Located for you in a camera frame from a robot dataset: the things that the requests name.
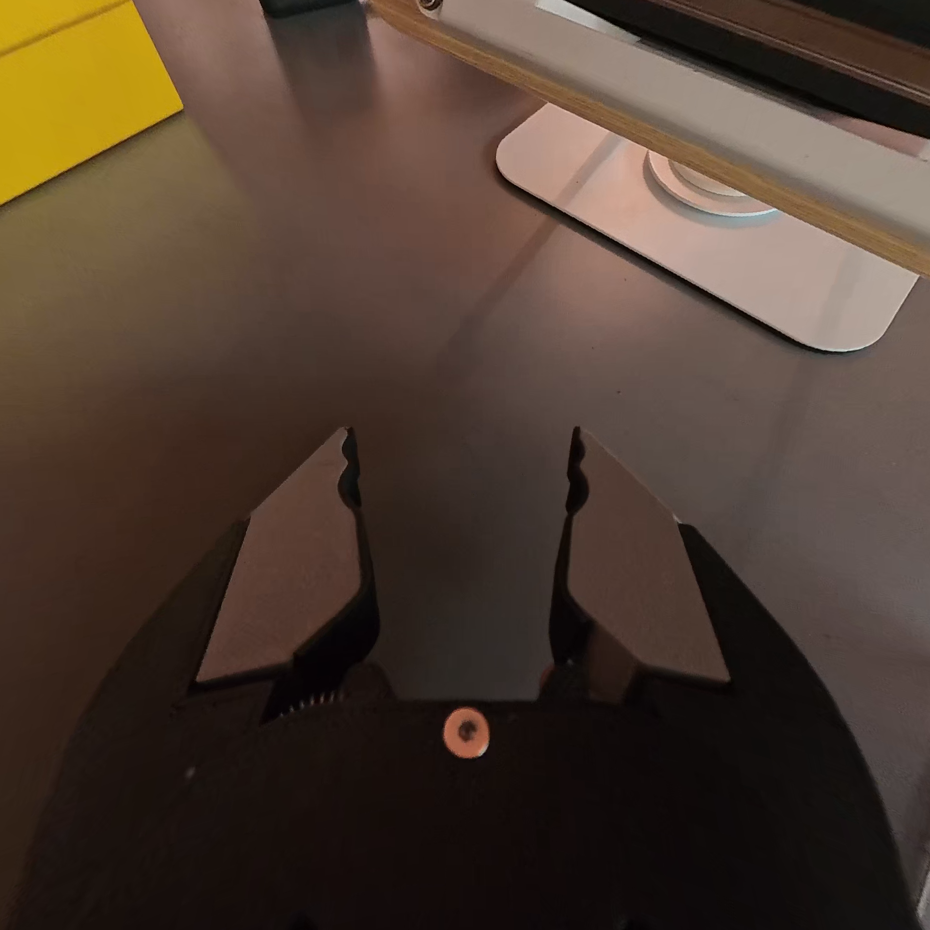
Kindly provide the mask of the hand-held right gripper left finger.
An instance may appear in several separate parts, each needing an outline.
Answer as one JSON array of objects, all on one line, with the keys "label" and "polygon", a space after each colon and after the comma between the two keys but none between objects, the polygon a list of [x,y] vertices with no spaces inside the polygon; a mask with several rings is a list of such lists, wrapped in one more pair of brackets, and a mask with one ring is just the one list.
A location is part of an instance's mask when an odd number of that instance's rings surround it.
[{"label": "hand-held right gripper left finger", "polygon": [[378,640],[355,431],[338,428],[247,521],[194,684],[321,701]]}]

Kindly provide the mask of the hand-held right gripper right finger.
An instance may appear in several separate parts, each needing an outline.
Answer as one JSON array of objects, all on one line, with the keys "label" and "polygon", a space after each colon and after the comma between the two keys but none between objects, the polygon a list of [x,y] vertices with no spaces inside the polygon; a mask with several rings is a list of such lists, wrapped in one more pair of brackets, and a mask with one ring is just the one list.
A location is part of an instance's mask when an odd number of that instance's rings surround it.
[{"label": "hand-held right gripper right finger", "polygon": [[589,431],[568,451],[553,571],[554,667],[603,704],[647,681],[711,691],[730,671],[673,511]]}]

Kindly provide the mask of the yellow plastic bin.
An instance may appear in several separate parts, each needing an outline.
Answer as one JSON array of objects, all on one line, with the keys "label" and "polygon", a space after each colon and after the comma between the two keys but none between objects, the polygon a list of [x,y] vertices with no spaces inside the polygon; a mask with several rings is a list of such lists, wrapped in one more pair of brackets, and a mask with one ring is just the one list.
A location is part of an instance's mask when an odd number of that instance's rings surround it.
[{"label": "yellow plastic bin", "polygon": [[181,112],[131,1],[1,3],[1,203]]}]

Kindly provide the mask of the black board with wooden frame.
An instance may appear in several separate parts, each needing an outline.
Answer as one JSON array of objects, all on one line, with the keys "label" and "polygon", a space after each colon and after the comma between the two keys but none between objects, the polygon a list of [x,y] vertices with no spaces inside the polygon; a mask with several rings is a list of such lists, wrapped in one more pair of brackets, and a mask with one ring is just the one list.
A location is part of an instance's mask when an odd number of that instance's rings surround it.
[{"label": "black board with wooden frame", "polygon": [[914,273],[928,162],[535,2],[369,2],[393,28]]}]

